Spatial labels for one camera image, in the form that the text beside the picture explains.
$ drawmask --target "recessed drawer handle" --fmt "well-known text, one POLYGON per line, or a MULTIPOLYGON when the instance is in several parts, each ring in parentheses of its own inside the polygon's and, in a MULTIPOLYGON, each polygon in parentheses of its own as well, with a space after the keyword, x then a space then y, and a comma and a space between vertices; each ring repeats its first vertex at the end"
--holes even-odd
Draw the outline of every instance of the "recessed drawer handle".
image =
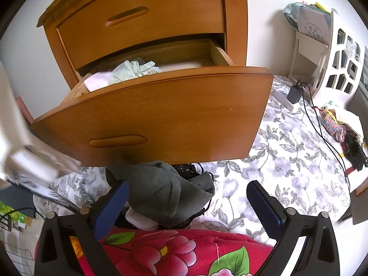
POLYGON ((93 139, 89 141, 89 145, 92 147, 117 147, 143 144, 146 142, 147 138, 141 135, 123 135, 117 137, 93 139))
POLYGON ((149 12, 149 9, 146 6, 139 6, 110 17, 109 19, 107 19, 105 26, 115 26, 127 20, 144 15, 147 12, 149 12))

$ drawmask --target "wooden dresser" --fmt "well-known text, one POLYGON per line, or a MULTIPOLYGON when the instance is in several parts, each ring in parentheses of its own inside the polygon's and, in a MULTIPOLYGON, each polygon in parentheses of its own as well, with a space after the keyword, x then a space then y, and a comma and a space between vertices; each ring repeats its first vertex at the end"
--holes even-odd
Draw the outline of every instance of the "wooden dresser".
POLYGON ((72 90, 32 129, 86 166, 246 157, 273 79, 245 66, 247 24, 247 0, 55 0, 38 26, 72 90), (84 86, 137 57, 163 72, 84 86))

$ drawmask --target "red floral blanket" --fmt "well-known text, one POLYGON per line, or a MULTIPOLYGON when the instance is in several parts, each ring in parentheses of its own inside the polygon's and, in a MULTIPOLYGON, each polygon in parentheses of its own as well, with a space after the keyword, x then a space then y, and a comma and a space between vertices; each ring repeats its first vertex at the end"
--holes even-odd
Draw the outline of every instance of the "red floral blanket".
MULTIPOLYGON (((94 276, 78 240, 71 240, 83 272, 94 276)), ((242 234, 194 229, 113 228, 100 243, 124 276, 249 276, 272 250, 242 234)))

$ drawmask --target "black power adapter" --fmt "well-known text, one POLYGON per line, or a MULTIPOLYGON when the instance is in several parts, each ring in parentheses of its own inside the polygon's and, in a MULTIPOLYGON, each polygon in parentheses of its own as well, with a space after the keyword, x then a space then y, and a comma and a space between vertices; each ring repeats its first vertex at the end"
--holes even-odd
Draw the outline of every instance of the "black power adapter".
POLYGON ((295 85, 291 86, 289 94, 287 95, 287 100, 291 104, 296 104, 297 102, 299 102, 302 94, 303 94, 303 87, 299 80, 295 85))

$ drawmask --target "floral bedsheet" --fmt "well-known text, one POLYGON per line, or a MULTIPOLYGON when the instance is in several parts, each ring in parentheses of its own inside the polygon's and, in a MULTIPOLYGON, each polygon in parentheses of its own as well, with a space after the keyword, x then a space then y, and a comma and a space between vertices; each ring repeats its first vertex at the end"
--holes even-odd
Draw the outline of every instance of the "floral bedsheet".
MULTIPOLYGON (((337 221, 350 205, 350 195, 343 171, 331 151, 316 134, 306 116, 303 100, 300 109, 291 114, 273 96, 278 88, 290 87, 291 82, 275 76, 272 91, 252 149, 247 158, 202 163, 205 170, 224 182, 222 204, 206 215, 206 221, 193 223, 194 228, 207 228, 246 234, 254 240, 273 245, 246 197, 246 187, 258 180, 265 190, 285 206, 300 214, 318 215, 321 211, 337 221)), ((306 103, 315 126, 313 109, 306 103)), ((342 152, 339 143, 322 128, 324 137, 342 152)), ((58 179, 54 190, 78 207, 93 203, 110 187, 103 167, 84 167, 80 174, 58 179)), ((34 203, 43 214, 53 210, 59 215, 70 214, 62 206, 34 196, 34 203)))

